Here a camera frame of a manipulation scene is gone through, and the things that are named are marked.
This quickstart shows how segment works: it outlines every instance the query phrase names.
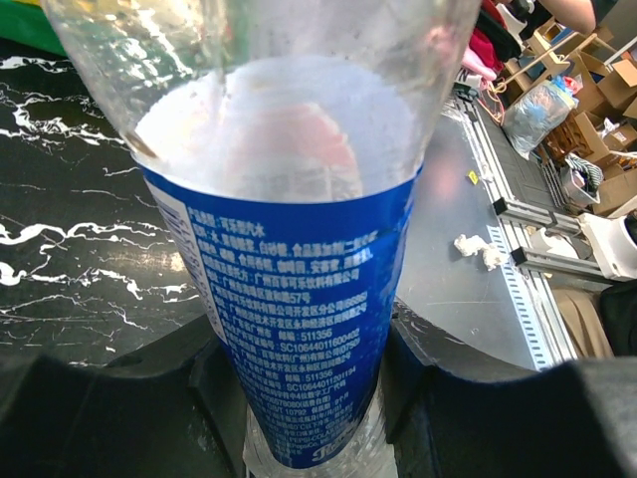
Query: bottle bottom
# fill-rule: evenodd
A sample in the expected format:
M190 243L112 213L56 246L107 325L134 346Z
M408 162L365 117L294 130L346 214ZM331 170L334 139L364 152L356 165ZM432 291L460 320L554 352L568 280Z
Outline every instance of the bottle bottom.
M252 478L397 478L394 447L386 441L380 380L367 412L340 453L321 465L296 470L273 456L257 419L248 407L243 459Z

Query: clear plastic bottle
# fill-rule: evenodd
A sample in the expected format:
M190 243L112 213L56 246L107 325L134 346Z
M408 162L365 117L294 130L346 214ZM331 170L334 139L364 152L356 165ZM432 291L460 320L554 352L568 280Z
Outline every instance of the clear plastic bottle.
M389 456L376 381L411 189L478 4L44 2L242 381L260 478Z

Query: table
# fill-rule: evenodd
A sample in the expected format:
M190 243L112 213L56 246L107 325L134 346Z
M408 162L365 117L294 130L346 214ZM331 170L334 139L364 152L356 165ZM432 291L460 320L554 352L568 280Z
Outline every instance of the table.
M513 266L487 273L453 248L464 233L513 249L493 186L466 177L487 167L488 139L462 108L447 107L427 152L398 297L426 319L417 330L430 321L496 358L551 366L550 303L516 292L528 284ZM140 172L69 61L0 42L0 150L0 353L102 365L203 313Z

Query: barcode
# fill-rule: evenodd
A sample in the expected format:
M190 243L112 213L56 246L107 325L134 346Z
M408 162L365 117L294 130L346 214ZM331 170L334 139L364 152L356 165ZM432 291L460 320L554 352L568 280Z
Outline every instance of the barcode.
M172 239L175 241L175 245L181 254L184 265L190 273L192 282L197 288L197 291L199 291L199 295L204 302L206 311L208 312L208 318L210 319L212 328L217 336L226 342L226 336L223 332L221 321L219 320L217 307L212 298L210 284L208 283L208 279L205 275L201 254L199 253L199 249L196 245L186 207L182 202L170 197L168 194L157 189L152 184L146 184L157 203L159 213L170 230L170 234L172 235Z

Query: person's arm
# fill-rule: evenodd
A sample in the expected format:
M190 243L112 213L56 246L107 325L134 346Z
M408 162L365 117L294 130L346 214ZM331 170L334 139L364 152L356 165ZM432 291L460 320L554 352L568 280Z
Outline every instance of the person's arm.
M592 33L597 21L591 0L539 0L564 27L580 33Z

